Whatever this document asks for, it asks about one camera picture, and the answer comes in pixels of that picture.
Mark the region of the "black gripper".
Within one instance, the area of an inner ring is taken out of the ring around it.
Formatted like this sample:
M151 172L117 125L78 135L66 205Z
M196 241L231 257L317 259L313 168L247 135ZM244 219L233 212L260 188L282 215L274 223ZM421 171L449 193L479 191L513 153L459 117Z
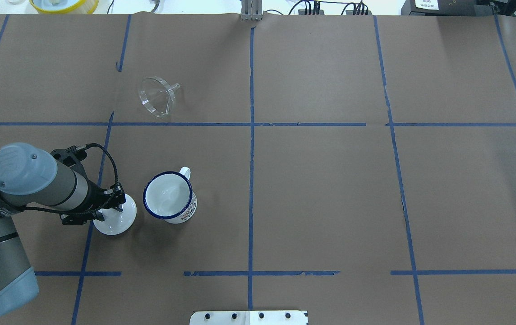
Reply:
M101 210L122 212L125 203L122 185L115 184L107 190L91 186L82 205L66 214L60 214L60 219L63 225L84 225L93 220L104 221L105 214Z

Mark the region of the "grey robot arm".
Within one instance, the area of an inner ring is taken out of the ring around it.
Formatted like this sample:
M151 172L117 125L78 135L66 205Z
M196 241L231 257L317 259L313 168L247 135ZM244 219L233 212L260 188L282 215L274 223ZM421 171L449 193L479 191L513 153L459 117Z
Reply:
M107 212L123 213L128 196L114 173L114 184L103 188L83 168L90 143L47 152L17 142L0 148L0 316L13 312L39 294L35 270L25 252L13 216L25 211L57 214L63 225L106 220Z

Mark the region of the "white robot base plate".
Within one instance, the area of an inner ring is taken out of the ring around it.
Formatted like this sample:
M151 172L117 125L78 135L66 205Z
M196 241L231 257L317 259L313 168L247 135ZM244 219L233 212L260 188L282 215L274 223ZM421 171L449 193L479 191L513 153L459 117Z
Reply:
M190 325L308 325L308 312L300 310L198 311Z

